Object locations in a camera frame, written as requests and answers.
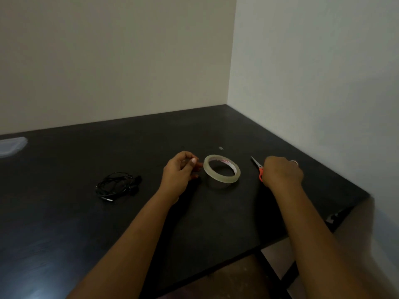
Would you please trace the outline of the person's right hand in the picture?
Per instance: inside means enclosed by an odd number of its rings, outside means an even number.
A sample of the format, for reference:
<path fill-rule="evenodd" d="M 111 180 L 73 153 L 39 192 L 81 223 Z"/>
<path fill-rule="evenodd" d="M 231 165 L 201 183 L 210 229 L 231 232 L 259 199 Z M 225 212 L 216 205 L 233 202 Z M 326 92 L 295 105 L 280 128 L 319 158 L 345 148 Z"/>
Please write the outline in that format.
<path fill-rule="evenodd" d="M 283 186 L 301 185 L 304 178 L 302 169 L 284 164 L 281 157 L 268 156 L 263 164 L 263 184 L 272 191 Z"/>

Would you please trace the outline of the person's left hand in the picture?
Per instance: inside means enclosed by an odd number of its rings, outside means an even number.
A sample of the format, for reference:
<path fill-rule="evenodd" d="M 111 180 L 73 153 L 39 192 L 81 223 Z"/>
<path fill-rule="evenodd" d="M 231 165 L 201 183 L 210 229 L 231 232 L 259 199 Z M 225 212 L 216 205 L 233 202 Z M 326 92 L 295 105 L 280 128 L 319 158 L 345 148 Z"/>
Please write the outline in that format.
<path fill-rule="evenodd" d="M 179 196 L 183 194 L 190 182 L 190 180 L 183 176 L 182 152 L 171 158 L 164 167 L 161 184 L 157 191 L 157 194 L 171 205 L 178 201 Z"/>

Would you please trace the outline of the clear adhesive tape roll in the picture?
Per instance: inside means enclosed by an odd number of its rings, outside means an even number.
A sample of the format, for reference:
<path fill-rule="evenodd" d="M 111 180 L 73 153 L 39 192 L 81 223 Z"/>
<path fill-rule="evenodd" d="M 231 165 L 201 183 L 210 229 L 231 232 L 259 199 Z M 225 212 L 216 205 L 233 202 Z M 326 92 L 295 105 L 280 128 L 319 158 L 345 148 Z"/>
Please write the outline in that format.
<path fill-rule="evenodd" d="M 225 176 L 225 175 L 221 175 L 221 174 L 217 173 L 215 170 L 213 170 L 211 168 L 211 166 L 209 164 L 212 161 L 219 161 L 221 163 L 228 165 L 234 172 L 234 175 L 233 176 Z M 230 160 L 224 156 L 220 156 L 220 155 L 208 155 L 203 161 L 203 169 L 205 170 L 207 175 L 209 175 L 211 178 L 213 178 L 214 180 L 216 180 L 218 182 L 222 182 L 225 184 L 235 183 L 238 181 L 238 179 L 241 176 L 241 170 L 238 167 L 238 165 L 235 162 L 233 162 L 232 160 Z"/>

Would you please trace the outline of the orange-handled scissors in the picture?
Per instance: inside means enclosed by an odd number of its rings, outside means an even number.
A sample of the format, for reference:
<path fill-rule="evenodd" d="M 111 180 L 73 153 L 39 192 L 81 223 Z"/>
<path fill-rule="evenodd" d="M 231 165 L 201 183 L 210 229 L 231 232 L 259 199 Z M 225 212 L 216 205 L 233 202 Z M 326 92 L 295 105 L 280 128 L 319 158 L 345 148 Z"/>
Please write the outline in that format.
<path fill-rule="evenodd" d="M 251 160 L 252 162 L 258 167 L 258 171 L 259 171 L 259 175 L 258 175 L 258 179 L 263 182 L 263 165 L 260 164 L 254 157 L 251 156 Z"/>

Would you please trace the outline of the person's right forearm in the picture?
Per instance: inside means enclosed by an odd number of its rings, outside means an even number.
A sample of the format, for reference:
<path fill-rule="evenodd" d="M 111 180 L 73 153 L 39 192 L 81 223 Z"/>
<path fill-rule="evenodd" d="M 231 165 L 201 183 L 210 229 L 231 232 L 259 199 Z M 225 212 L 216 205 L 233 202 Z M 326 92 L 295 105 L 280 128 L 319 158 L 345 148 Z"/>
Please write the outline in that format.
<path fill-rule="evenodd" d="M 373 299 L 298 181 L 269 183 L 308 299 Z"/>

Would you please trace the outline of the person's left forearm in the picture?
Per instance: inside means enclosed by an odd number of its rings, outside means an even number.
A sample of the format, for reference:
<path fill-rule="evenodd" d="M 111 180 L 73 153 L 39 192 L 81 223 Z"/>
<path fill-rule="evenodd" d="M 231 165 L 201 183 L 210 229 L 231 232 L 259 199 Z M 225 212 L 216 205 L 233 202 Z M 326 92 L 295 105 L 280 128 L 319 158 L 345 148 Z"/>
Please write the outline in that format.
<path fill-rule="evenodd" d="M 183 191 L 160 187 L 66 299 L 138 299 L 167 214 Z"/>

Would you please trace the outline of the black tangled earphones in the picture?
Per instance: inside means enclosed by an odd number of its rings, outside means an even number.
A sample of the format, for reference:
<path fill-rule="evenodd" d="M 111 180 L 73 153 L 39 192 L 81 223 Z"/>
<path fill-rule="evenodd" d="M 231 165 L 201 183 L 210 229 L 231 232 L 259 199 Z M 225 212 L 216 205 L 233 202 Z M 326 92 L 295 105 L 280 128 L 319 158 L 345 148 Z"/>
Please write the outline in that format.
<path fill-rule="evenodd" d="M 139 191 L 142 176 L 126 172 L 114 172 L 96 185 L 95 194 L 106 202 L 115 202 L 125 196 L 134 196 Z"/>

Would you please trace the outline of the black table leg frame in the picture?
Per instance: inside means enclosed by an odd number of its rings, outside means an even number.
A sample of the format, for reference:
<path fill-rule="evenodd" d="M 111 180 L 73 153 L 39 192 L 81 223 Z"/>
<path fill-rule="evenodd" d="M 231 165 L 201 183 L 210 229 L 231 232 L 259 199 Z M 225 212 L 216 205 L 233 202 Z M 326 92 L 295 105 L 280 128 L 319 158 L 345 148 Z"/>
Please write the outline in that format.
<path fill-rule="evenodd" d="M 329 220 L 325 221 L 328 229 L 334 233 L 351 213 L 354 207 L 346 208 L 339 213 L 333 214 Z M 280 279 L 272 265 L 267 261 L 264 254 L 258 250 L 254 253 L 257 261 L 259 262 L 262 270 L 265 272 L 266 276 L 269 278 L 272 284 L 272 290 L 270 291 L 271 299 L 293 299 L 288 293 L 288 288 L 294 283 L 294 281 L 299 277 L 299 271 L 297 263 L 294 261 L 292 265 L 288 268 L 287 272 Z"/>

